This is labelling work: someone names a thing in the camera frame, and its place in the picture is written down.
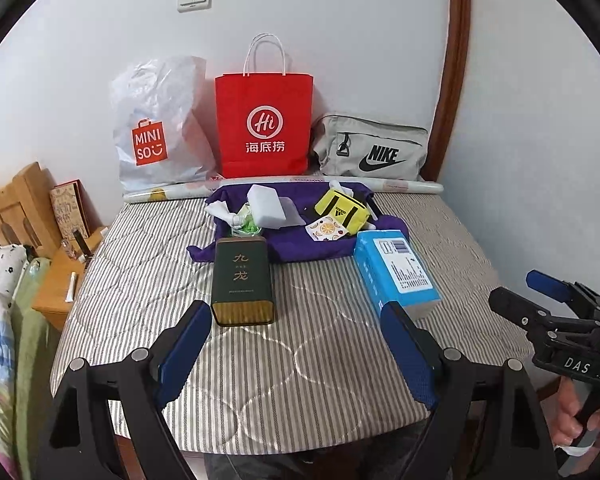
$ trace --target zipper pull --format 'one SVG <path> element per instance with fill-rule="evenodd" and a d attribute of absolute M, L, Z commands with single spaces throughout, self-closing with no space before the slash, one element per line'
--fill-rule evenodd
<path fill-rule="evenodd" d="M 349 134 L 344 134 L 344 140 L 336 150 L 337 156 L 349 156 Z"/>

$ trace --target white wall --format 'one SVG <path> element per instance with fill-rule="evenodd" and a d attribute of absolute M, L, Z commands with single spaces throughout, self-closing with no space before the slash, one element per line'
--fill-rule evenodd
<path fill-rule="evenodd" d="M 539 269 L 600 293 L 600 56 L 555 0 L 472 4 L 444 199 L 513 290 L 541 300 Z"/>
<path fill-rule="evenodd" d="M 251 38 L 274 32 L 295 72 L 315 77 L 314 113 L 346 110 L 429 128 L 442 72 L 448 0 L 37 0 L 0 45 L 0 186 L 38 160 L 80 178 L 103 222 L 122 204 L 108 84 L 151 57 L 204 57 L 198 117 L 215 131 L 213 78 L 238 72 Z M 276 50 L 258 68 L 279 70 Z"/>

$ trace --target purple cloth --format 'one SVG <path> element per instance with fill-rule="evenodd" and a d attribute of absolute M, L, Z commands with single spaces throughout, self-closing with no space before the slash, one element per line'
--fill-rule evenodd
<path fill-rule="evenodd" d="M 272 187 L 278 192 L 278 196 L 288 196 L 294 201 L 300 216 L 310 224 L 314 221 L 303 214 L 307 207 L 313 207 L 329 190 L 328 182 L 281 182 L 275 184 L 263 184 Z M 373 196 L 367 186 L 358 183 L 344 184 L 350 187 L 357 198 L 365 202 Z M 233 184 L 222 186 L 213 195 L 206 199 L 210 204 L 217 200 L 225 201 L 229 211 L 237 213 L 247 202 L 247 192 L 251 184 Z M 231 228 L 223 221 L 214 218 L 216 233 L 214 240 L 231 236 Z M 378 229 L 398 229 L 409 239 L 409 231 L 403 220 L 390 215 L 381 215 L 374 222 Z M 356 245 L 355 236 L 345 236 L 340 240 L 330 242 L 316 242 L 306 232 L 304 226 L 285 227 L 282 229 L 263 229 L 262 236 L 267 239 L 269 247 L 269 261 L 275 263 L 284 262 L 308 262 L 311 260 L 329 260 L 351 256 Z M 194 245 L 187 247 L 187 251 L 194 262 L 212 262 L 216 256 L 216 242 L 200 249 Z"/>

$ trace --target wooden headboard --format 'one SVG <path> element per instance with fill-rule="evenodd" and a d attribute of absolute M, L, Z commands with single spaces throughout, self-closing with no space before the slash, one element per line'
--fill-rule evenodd
<path fill-rule="evenodd" d="M 46 175 L 35 162 L 0 189 L 0 245 L 23 244 L 51 258 L 60 246 Z"/>

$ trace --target blue package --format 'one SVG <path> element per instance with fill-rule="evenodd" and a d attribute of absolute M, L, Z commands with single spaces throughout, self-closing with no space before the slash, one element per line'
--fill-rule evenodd
<path fill-rule="evenodd" d="M 353 257 L 378 314 L 383 305 L 397 301 L 415 320 L 440 302 L 438 290 L 400 231 L 360 231 Z"/>

